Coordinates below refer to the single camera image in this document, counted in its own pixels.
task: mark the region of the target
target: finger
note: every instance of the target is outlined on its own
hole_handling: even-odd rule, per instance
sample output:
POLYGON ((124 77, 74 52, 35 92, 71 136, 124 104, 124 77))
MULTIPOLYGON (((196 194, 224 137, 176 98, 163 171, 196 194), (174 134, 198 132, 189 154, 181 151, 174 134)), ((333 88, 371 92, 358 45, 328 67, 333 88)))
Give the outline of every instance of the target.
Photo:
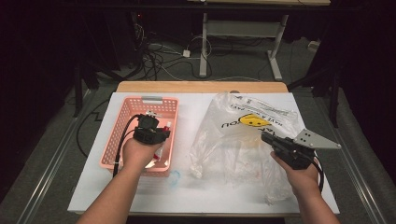
POLYGON ((274 151, 271 152, 271 156, 272 158, 274 158, 274 160, 283 168, 285 169, 285 171, 291 170, 291 167, 285 163, 284 161, 282 161, 276 154, 274 151))

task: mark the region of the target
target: white table surface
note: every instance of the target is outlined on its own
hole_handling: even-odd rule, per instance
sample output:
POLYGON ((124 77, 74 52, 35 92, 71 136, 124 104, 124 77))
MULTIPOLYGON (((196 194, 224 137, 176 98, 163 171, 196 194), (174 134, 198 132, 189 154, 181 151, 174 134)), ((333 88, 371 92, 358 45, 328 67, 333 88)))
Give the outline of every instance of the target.
MULTIPOLYGON (((299 214, 295 197, 269 205, 259 184, 225 184, 221 178, 197 179, 190 173, 190 149, 215 93, 142 93, 115 92, 81 173, 68 211, 83 213, 111 180, 112 174, 99 166, 106 141, 126 96, 163 96, 179 100, 175 142, 169 177, 142 176, 134 197, 131 214, 171 216, 247 216, 288 217, 299 214)), ((260 99, 275 107, 299 113, 291 93, 238 93, 260 99)), ((301 129, 304 122, 299 117, 301 129)), ((327 178, 323 198, 339 214, 327 178)))

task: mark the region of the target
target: white plastic bag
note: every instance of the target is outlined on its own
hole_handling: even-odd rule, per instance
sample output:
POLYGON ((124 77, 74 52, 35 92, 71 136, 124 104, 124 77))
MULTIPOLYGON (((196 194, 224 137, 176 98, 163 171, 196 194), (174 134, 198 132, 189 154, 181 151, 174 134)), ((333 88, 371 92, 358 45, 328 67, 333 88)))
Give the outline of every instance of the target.
POLYGON ((227 182, 262 184, 265 201, 292 195, 285 171, 271 158, 262 130, 280 137, 299 132, 298 114, 257 99, 217 94, 209 105, 191 147, 191 172, 201 178, 222 173, 227 182))

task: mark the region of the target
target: wooden table edge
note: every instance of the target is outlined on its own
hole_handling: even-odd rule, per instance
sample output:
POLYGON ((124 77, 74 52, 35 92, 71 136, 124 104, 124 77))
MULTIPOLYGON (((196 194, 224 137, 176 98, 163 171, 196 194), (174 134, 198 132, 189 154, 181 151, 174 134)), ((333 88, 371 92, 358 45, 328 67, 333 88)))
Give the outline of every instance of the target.
POLYGON ((122 81, 117 92, 289 92, 283 82, 122 81))

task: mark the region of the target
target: human arm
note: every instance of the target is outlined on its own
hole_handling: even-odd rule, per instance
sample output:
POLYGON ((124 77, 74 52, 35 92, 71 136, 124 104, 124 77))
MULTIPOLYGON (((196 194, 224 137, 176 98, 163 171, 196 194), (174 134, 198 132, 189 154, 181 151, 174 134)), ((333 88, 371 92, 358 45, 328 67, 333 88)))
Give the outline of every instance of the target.
POLYGON ((123 147, 123 168, 107 184, 78 223, 125 223, 143 169, 161 146, 144 145, 129 139, 123 147))
POLYGON ((318 188, 318 170, 313 164, 306 170, 293 170, 277 157, 274 151, 271 152, 271 156, 286 171, 299 204, 301 218, 305 224, 340 223, 321 196, 318 188))

